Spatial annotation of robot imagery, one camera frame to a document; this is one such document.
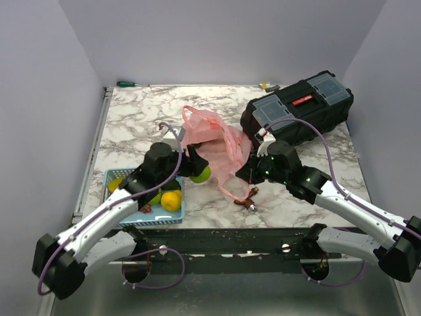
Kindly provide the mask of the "green fake fruit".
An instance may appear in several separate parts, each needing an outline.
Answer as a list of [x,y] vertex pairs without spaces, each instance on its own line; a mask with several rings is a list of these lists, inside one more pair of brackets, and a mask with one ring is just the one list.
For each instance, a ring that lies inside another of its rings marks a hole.
[[206,166],[198,176],[189,176],[189,179],[197,184],[206,182],[211,177],[211,169]]
[[162,198],[162,191],[160,190],[158,194],[148,202],[148,204],[151,206],[158,205],[161,203],[161,198]]

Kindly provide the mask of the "pink plastic bag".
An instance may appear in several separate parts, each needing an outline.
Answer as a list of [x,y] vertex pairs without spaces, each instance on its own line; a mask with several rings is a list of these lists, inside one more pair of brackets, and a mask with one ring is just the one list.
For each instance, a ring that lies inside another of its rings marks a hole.
[[238,128],[226,124],[221,116],[210,110],[183,106],[182,146],[194,145],[200,157],[209,162],[212,179],[218,189],[234,200],[243,201],[250,192],[247,180],[235,176],[244,167],[251,153],[249,137]]

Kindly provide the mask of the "yellow fake mango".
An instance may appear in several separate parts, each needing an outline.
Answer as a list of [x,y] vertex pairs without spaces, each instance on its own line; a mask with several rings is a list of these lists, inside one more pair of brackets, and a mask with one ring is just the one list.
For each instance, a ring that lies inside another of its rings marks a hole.
[[182,207],[182,191],[173,190],[163,193],[161,206],[166,211],[176,212]]

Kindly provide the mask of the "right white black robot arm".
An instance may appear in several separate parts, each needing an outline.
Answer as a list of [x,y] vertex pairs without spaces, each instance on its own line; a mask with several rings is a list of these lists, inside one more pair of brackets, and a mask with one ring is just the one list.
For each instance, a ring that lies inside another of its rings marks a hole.
[[311,257],[342,253],[378,264],[389,277],[410,282],[420,266],[420,218],[405,219],[359,198],[314,167],[304,166],[285,141],[274,141],[263,155],[252,154],[236,174],[249,184],[283,184],[295,198],[339,215],[363,231],[342,232],[317,224],[303,240]]

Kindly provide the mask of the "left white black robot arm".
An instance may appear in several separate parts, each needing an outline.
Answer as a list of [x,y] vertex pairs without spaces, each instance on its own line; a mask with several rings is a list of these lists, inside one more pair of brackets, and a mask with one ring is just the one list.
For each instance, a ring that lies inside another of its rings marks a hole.
[[176,176],[199,176],[209,163],[193,145],[174,151],[168,144],[154,143],[138,168],[94,212],[56,237],[43,235],[36,244],[32,272],[37,291],[54,293],[63,300],[82,285],[94,270],[116,259],[141,259],[145,238],[136,228],[108,234],[120,221],[147,205]]

